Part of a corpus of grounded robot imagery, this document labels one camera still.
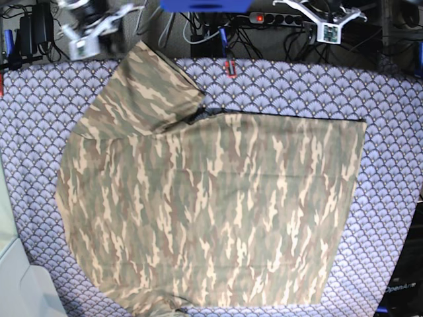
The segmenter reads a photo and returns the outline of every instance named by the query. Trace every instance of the camouflage fabric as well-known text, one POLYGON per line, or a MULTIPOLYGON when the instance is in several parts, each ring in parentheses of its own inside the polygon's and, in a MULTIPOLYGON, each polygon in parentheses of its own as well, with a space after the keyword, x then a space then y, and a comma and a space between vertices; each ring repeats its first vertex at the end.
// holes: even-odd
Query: camouflage fabric
POLYGON ((75 127, 56 200, 71 251, 134 316, 320 301, 364 122, 220 114, 139 43, 75 127))

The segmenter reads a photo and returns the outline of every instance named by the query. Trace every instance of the power strip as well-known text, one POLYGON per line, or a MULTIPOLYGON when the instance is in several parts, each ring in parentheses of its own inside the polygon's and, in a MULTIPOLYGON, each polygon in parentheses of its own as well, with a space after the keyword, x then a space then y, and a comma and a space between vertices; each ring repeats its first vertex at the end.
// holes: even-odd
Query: power strip
POLYGON ((252 12, 249 15, 252 24, 280 25, 280 26, 303 26, 301 15, 285 15, 279 13, 252 12))

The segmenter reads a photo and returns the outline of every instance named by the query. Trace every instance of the patterned cloth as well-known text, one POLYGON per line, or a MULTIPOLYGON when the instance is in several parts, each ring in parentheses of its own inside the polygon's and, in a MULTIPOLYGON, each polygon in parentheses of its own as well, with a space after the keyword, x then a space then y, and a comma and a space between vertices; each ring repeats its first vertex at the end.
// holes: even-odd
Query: patterned cloth
MULTIPOLYGON (((205 105, 304 118, 364 119, 358 187, 322 301, 314 306, 189 308, 202 316, 372 316, 398 260, 423 183, 423 86, 377 73, 238 60, 181 59, 205 105)), ((5 75, 0 150, 20 238, 52 275, 70 316, 128 316, 93 287, 71 257, 54 194, 75 122, 113 72, 113 61, 32 66, 5 75)))
POLYGON ((195 120, 203 97, 143 42, 121 62, 60 164, 56 203, 77 263, 139 317, 319 303, 365 122, 195 120))

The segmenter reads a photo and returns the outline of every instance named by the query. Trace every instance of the power adapter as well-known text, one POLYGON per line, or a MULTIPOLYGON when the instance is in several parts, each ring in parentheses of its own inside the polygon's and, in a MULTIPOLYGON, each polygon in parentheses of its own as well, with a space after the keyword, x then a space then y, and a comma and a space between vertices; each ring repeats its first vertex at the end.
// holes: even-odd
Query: power adapter
POLYGON ((50 3, 37 3, 33 6, 32 29, 36 45, 54 42, 54 20, 50 3))
POLYGON ((26 15, 19 20, 20 30, 20 54, 21 56, 32 56, 37 53, 37 45, 34 43, 34 32, 32 31, 32 15, 26 15))

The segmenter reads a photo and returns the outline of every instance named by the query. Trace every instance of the scalloped pattern fabric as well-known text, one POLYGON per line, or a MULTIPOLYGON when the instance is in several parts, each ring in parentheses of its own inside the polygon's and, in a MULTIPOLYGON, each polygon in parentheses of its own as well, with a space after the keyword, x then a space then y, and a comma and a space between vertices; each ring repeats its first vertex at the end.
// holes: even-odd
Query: scalloped pattern fabric
MULTIPOLYGON (((204 107, 365 120, 364 152, 338 254, 320 304, 186 308, 195 317, 373 316, 399 258, 423 183, 423 85, 415 79, 324 65, 180 59, 207 94, 204 107)), ((85 277, 65 243, 54 201, 61 154, 115 61, 32 66, 5 74, 0 151, 30 262, 51 274, 69 316, 129 316, 85 277)))

